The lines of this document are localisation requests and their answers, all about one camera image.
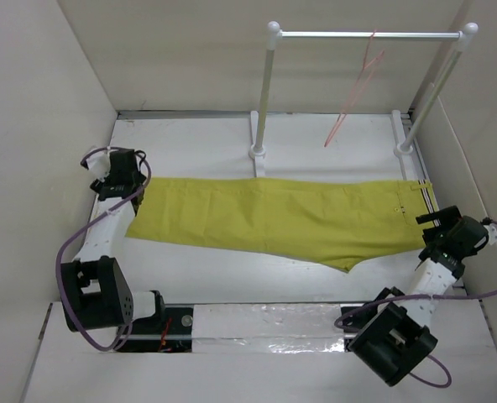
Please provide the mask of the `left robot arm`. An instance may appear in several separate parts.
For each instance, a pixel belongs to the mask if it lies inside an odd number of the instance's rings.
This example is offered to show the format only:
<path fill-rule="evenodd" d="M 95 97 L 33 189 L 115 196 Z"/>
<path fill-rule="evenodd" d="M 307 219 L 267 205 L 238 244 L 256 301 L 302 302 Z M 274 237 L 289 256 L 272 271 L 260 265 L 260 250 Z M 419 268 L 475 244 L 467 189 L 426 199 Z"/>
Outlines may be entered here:
<path fill-rule="evenodd" d="M 149 177 L 142 150 L 100 149 L 81 165 L 95 179 L 96 215 L 73 260 L 60 265 L 61 285 L 71 331 L 125 327 L 137 322 L 147 332 L 161 331 L 167 321 L 165 303 L 157 290 L 132 292 L 120 267 L 123 240 L 144 200 Z"/>

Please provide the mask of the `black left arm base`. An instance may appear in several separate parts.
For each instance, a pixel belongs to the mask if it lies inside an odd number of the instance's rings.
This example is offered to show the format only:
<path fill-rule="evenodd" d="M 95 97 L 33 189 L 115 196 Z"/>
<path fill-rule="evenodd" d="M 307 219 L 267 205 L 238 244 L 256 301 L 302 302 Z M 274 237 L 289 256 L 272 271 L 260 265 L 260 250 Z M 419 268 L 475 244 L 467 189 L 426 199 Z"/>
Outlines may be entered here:
<path fill-rule="evenodd" d="M 118 353 L 191 353 L 193 305 L 167 305 L 165 319 L 138 319 Z"/>

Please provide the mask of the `yellow trousers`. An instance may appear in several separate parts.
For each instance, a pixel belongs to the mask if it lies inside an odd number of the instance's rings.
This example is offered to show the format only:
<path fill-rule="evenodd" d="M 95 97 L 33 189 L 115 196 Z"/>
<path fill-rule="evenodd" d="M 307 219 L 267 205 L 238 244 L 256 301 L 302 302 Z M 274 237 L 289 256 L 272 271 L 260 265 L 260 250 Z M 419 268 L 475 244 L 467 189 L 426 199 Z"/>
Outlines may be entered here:
<path fill-rule="evenodd" d="M 438 209 L 428 181 L 352 184 L 274 178 L 150 182 L 127 237 L 271 254 L 349 272 L 420 249 Z"/>

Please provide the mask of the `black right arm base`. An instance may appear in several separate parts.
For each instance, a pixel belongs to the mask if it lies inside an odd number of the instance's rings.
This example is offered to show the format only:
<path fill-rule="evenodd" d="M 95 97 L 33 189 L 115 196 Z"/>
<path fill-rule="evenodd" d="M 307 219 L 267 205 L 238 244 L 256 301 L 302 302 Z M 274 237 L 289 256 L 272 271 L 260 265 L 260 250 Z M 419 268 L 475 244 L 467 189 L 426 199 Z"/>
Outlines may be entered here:
<path fill-rule="evenodd" d="M 343 320 L 344 329 L 344 347 L 349 350 L 349 344 L 356 337 L 357 332 L 362 329 L 376 314 L 377 308 L 370 308 L 360 313 L 354 314 Z"/>

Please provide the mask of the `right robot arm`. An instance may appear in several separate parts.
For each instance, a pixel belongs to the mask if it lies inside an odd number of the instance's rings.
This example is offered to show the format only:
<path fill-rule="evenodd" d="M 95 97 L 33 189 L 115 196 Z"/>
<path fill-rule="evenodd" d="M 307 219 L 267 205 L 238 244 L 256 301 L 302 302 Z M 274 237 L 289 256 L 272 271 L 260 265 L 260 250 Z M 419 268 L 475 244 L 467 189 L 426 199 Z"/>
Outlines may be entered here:
<path fill-rule="evenodd" d="M 455 206 L 416 217 L 423 227 L 408 291 L 384 288 L 371 302 L 343 309 L 335 326 L 352 334 L 346 349 L 388 386 L 400 383 L 437 346 L 432 317 L 439 301 L 465 271 L 464 260 L 497 241 L 489 219 L 478 221 Z"/>

